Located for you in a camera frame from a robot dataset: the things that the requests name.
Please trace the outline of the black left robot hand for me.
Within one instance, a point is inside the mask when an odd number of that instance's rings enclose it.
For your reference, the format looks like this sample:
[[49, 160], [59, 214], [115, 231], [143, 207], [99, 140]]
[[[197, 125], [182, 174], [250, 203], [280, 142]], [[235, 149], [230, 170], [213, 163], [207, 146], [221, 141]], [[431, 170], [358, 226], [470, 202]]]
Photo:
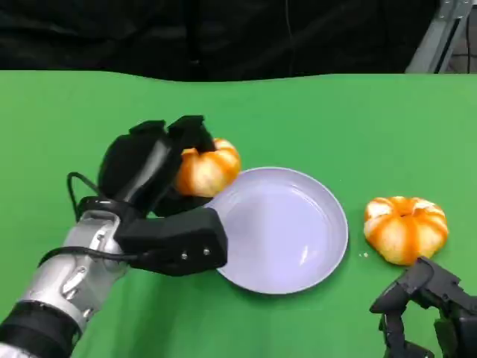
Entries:
[[102, 195], [124, 202], [144, 216], [171, 216], [203, 206], [206, 194], [182, 194], [175, 181], [185, 160], [183, 150], [212, 150], [212, 135], [202, 115], [145, 121], [118, 136], [107, 149], [98, 173]]

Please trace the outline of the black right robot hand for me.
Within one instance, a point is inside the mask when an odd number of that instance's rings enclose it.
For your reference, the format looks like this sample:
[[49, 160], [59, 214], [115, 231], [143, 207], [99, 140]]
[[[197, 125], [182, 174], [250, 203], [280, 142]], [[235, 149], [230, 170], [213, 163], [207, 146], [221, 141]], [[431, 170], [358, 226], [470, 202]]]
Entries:
[[408, 302], [434, 307], [434, 322], [444, 357], [476, 356], [476, 296], [467, 294], [461, 279], [426, 257], [419, 257], [374, 301], [370, 312], [380, 314], [379, 330], [385, 357], [433, 357], [427, 348], [405, 338], [402, 315]]

